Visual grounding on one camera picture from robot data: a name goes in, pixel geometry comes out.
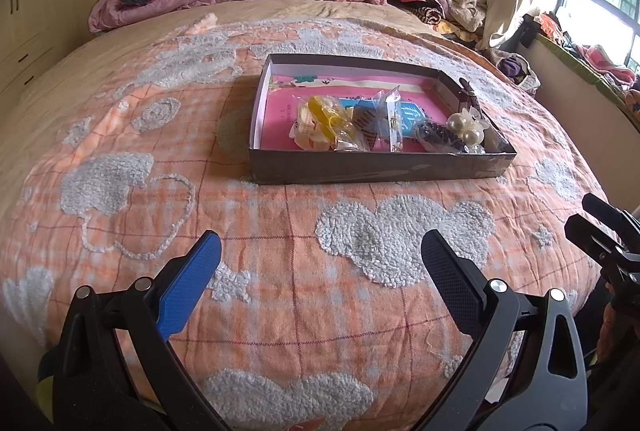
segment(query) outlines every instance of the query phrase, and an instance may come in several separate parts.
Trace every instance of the blue package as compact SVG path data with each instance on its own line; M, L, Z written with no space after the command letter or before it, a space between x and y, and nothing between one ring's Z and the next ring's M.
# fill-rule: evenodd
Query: blue package
M370 100L370 99L343 99L343 98L340 98L340 102L342 103L342 106L344 106L345 108L349 108L351 106L355 106L356 103L362 103L362 104L365 104L367 106L370 105L372 108L374 107L373 101ZM420 109L420 106L418 106L415 103L409 103L409 102L406 102L406 101L402 101L400 103L400 105L401 105L401 108L402 108L402 136L403 137L413 138L412 128L414 127L415 121L418 121L418 119L424 119L426 117L426 115Z

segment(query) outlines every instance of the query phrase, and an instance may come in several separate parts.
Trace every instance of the wall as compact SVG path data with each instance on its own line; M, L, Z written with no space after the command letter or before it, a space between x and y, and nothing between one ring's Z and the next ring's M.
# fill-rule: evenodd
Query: wall
M585 83L544 45L519 46L542 86L536 99L558 119L616 207L640 206L640 134L596 87Z

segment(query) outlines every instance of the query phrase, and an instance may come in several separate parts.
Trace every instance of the drawer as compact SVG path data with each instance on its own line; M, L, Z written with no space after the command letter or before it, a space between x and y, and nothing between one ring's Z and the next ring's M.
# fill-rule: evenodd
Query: drawer
M2 59L0 61L0 92L51 48L52 43L47 28Z
M30 85L55 63L53 51L48 50L27 68L18 74L16 78L8 82L0 92L0 124L7 115L20 102L20 97Z

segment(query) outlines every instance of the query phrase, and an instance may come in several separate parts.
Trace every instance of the orange plaid blanket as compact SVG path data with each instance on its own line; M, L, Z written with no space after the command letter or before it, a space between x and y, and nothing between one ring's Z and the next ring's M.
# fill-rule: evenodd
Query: orange plaid blanket
M322 429L390 430L420 416L470 346L420 262L428 229L485 276L534 294L562 287L581 307L598 270L563 224L584 193L603 193L535 100L444 42L365 21L213 23L132 53L25 180L0 284L37 339L57 341L82 284L127 288L213 229L220 268L171 344L218 412L244 429L319 418ZM518 156L497 179L257 186L248 127L264 58L277 52L464 77Z

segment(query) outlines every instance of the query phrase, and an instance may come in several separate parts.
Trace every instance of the blue gripper pad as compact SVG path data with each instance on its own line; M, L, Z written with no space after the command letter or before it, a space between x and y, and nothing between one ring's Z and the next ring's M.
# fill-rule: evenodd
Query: blue gripper pad
M187 254L186 265L160 298L157 325L165 341L182 332L221 256L222 243L213 231L206 231Z

